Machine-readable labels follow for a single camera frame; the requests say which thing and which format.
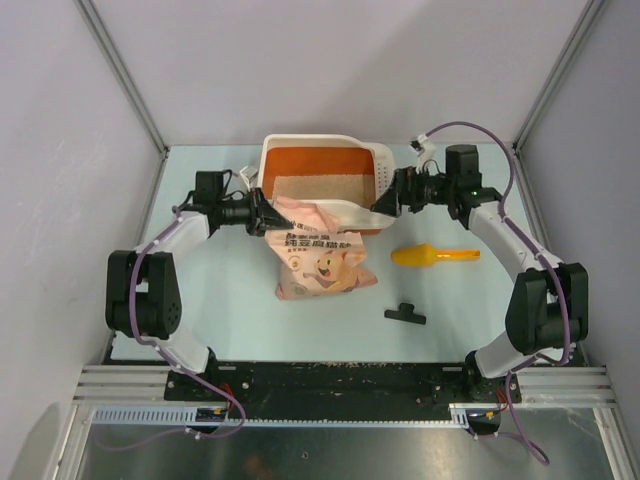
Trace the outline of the white orange litter box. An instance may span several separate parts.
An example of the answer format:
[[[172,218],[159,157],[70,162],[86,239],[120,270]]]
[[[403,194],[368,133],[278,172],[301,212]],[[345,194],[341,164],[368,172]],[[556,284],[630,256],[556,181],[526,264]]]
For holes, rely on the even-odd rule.
[[[346,135],[271,134],[263,142],[256,186],[269,200],[315,203],[343,229],[373,235],[395,222],[371,210],[395,169],[393,153],[381,143]]]

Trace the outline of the yellow plastic scoop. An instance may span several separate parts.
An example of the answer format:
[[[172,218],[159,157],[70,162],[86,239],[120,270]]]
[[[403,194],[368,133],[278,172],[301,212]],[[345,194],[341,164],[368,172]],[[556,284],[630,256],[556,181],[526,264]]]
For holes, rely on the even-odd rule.
[[[394,250],[394,264],[407,268],[426,268],[441,262],[468,262],[481,258],[479,250],[442,250],[429,244],[419,244]]]

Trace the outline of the pink cat litter bag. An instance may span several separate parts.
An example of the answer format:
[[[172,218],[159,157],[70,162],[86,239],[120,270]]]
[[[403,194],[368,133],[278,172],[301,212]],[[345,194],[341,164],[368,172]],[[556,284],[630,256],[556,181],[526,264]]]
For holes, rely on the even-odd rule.
[[[376,275],[364,261],[362,236],[344,232],[337,217],[315,203],[277,197],[273,207],[293,227],[265,234],[268,246],[281,260],[276,296],[300,300],[348,293],[374,286]]]

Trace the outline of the black bag clip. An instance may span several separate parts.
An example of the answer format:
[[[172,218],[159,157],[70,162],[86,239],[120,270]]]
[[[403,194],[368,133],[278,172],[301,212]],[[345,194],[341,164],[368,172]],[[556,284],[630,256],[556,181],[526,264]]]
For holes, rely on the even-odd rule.
[[[427,322],[425,315],[415,311],[414,304],[406,302],[400,303],[396,309],[386,309],[384,311],[384,317],[415,325],[425,325]]]

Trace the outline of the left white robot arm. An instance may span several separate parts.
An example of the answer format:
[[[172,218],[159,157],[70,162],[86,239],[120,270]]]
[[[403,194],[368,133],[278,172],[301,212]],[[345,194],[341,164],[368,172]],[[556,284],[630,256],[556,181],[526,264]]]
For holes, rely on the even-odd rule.
[[[153,348],[172,368],[188,373],[186,387],[197,398],[214,397],[220,374],[208,367],[213,353],[181,323],[176,267],[220,228],[242,226],[250,236],[290,230],[293,223],[259,188],[235,198],[230,170],[198,171],[195,186],[173,208],[171,222],[152,240],[108,257],[105,318],[108,327]]]

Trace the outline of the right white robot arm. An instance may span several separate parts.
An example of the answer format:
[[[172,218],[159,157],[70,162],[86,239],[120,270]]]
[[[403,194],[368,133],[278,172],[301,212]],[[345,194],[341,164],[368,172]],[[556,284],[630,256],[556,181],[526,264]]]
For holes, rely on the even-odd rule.
[[[432,174],[428,164],[435,147],[429,140],[411,143],[419,163],[394,171],[372,211],[399,217],[428,205],[447,208],[452,220],[479,238],[513,282],[505,330],[488,345],[471,352],[461,376],[463,393],[484,401],[497,379],[543,360],[564,366],[572,345],[589,332],[589,278],[584,266],[566,263],[524,232],[507,214],[506,196],[482,184],[476,146],[457,144],[445,150],[445,168]]]

